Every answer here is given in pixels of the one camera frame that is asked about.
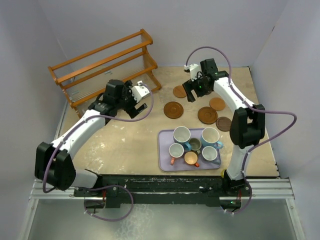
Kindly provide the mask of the ringed brown wooden coaster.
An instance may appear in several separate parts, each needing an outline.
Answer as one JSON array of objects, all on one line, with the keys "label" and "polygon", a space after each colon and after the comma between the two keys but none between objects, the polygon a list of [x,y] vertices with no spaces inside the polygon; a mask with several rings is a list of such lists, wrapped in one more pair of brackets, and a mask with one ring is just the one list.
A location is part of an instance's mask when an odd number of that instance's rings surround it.
[{"label": "ringed brown wooden coaster", "polygon": [[183,115],[184,109],[179,102],[170,101],[164,105],[163,112],[170,119],[178,119]]}]

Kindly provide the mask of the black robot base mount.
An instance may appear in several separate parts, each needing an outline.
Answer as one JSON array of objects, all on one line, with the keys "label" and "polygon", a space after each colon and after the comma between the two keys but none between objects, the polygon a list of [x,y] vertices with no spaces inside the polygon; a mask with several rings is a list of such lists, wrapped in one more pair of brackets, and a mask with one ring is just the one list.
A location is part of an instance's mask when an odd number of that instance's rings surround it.
[{"label": "black robot base mount", "polygon": [[205,205],[239,208],[252,193],[244,180],[205,175],[102,174],[92,190],[77,187],[75,197],[105,199],[106,208],[122,204]]}]

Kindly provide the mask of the dark walnut coaster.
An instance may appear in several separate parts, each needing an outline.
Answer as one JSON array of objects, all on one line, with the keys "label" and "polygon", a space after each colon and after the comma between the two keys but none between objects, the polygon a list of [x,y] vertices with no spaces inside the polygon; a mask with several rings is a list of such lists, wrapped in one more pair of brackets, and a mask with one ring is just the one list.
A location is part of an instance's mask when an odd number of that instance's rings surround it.
[{"label": "dark walnut coaster", "polygon": [[216,120],[216,127],[223,132],[228,132],[231,129],[232,121],[225,116],[221,116]]}]

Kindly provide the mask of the large light blue mug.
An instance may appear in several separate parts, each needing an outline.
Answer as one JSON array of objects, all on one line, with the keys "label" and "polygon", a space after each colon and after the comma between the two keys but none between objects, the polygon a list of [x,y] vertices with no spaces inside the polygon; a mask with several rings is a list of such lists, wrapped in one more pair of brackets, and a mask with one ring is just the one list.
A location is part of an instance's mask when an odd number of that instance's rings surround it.
[{"label": "large light blue mug", "polygon": [[206,127],[202,130],[200,141],[203,147],[214,147],[215,149],[224,147],[220,141],[220,133],[213,127]]}]

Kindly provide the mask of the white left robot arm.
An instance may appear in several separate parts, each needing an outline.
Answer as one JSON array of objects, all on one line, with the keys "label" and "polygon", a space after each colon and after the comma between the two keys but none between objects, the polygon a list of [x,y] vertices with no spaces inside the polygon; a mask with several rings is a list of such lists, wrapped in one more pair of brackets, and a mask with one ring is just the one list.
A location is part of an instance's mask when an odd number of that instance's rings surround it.
[{"label": "white left robot arm", "polygon": [[85,189],[91,196],[98,196],[103,191],[103,177],[88,169],[75,169],[73,159],[80,148],[98,130],[106,126],[110,120],[116,120],[119,110],[125,111],[127,122],[137,122],[137,116],[145,109],[152,110],[146,104],[135,106],[152,91],[139,81],[133,85],[130,80],[122,82],[118,79],[109,80],[104,92],[88,106],[84,115],[67,132],[51,143],[42,142],[36,149],[34,175],[42,181],[44,193],[52,189],[65,191],[70,187]]}]

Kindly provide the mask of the light wooden coaster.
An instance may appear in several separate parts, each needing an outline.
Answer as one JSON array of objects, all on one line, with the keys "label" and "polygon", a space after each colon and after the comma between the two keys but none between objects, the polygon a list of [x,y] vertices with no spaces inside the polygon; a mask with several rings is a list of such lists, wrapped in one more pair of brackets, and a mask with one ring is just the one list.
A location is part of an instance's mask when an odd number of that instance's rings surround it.
[{"label": "light wooden coaster", "polygon": [[187,96],[186,91],[182,85],[177,85],[173,88],[173,95],[177,98],[185,98]]},{"label": "light wooden coaster", "polygon": [[225,101],[219,97],[214,97],[209,101],[209,106],[215,111],[222,111],[225,109]]}]

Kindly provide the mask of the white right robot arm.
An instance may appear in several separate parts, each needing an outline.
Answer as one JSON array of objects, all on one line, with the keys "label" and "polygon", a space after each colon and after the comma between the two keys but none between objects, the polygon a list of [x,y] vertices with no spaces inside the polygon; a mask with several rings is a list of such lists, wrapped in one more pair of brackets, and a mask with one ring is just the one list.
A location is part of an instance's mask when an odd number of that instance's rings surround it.
[{"label": "white right robot arm", "polygon": [[233,151],[230,163],[223,173],[222,183],[223,192],[233,196],[246,185],[245,172],[249,157],[245,154],[265,136],[265,114],[262,113],[265,108],[247,100],[235,86],[229,73],[218,71],[213,58],[203,60],[199,65],[186,64],[184,71],[190,74],[190,79],[182,84],[189,102],[196,100],[192,91],[198,98],[216,92],[233,111],[229,130]]}]

